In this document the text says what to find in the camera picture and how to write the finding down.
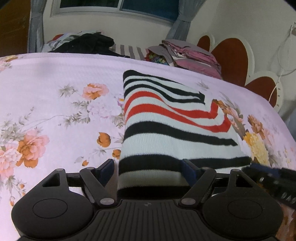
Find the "floral bedsheet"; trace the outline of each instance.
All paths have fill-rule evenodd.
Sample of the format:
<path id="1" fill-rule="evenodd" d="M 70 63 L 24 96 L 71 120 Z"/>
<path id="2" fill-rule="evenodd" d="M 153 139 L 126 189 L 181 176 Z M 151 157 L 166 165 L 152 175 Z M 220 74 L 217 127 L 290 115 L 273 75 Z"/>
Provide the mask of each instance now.
<path id="1" fill-rule="evenodd" d="M 296 169 L 296 143 L 262 97 L 222 80 L 126 58 L 33 53 L 0 58 L 0 239 L 17 240 L 14 204 L 56 168 L 78 172 L 118 161 L 124 135 L 124 71 L 178 81 L 215 100 L 254 162 Z M 107 188 L 116 192 L 116 174 Z M 296 213 L 284 207 L 280 240 L 295 239 Z"/>

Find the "flower-shaped headboard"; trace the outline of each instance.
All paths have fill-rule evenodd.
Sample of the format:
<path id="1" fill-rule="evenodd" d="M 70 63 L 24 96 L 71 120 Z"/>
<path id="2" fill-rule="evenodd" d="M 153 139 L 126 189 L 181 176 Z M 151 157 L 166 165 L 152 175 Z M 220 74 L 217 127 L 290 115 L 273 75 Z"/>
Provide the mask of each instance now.
<path id="1" fill-rule="evenodd" d="M 197 46 L 211 52 L 221 65 L 222 78 L 235 85 L 269 99 L 278 77 L 271 71 L 254 73 L 254 54 L 249 43 L 238 35 L 231 35 L 215 43 L 214 36 L 204 34 L 198 41 Z M 273 92 L 270 104 L 276 111 L 283 103 L 283 87 L 281 82 Z"/>

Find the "circular pad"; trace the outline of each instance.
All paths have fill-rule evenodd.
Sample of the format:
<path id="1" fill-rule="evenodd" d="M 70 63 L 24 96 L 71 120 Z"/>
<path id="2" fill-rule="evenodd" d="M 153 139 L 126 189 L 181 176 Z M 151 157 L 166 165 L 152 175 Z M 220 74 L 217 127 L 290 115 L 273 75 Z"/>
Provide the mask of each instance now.
<path id="1" fill-rule="evenodd" d="M 218 234 L 240 240 L 275 235 L 281 225 L 281 207 L 271 197 L 237 197 L 220 193 L 203 205 L 205 221 Z"/>
<path id="2" fill-rule="evenodd" d="M 48 198 L 29 194 L 15 204 L 11 217 L 18 231 L 30 238 L 66 238 L 87 226 L 93 217 L 91 203 L 80 194 L 57 191 Z"/>
<path id="3" fill-rule="evenodd" d="M 229 203 L 228 211 L 237 218 L 254 219 L 261 215 L 262 207 L 254 201 L 242 199 Z"/>
<path id="4" fill-rule="evenodd" d="M 59 199 L 45 199 L 37 202 L 33 212 L 40 218 L 57 218 L 68 209 L 67 203 Z"/>

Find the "striped fabric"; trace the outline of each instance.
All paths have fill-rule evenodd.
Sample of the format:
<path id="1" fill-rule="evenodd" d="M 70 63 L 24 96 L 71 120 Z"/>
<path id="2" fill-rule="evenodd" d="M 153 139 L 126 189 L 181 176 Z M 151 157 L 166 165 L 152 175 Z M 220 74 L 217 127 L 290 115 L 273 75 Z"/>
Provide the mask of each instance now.
<path id="1" fill-rule="evenodd" d="M 119 198 L 182 196 L 189 189 L 180 173 L 184 158 L 214 169 L 250 164 L 229 119 L 210 97 L 134 70 L 126 71 L 123 81 L 126 130 Z"/>
<path id="2" fill-rule="evenodd" d="M 133 47 L 129 45 L 114 44 L 110 50 L 121 55 L 128 55 L 132 59 L 145 60 L 147 51 L 144 48 Z"/>

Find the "window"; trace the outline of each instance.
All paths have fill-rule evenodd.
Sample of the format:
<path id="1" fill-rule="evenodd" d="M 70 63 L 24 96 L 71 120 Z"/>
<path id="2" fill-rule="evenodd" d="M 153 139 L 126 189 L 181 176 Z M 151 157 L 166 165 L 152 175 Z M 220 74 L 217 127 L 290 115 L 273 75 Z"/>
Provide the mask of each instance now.
<path id="1" fill-rule="evenodd" d="M 55 0 L 55 13 L 114 12 L 174 22 L 179 0 Z"/>

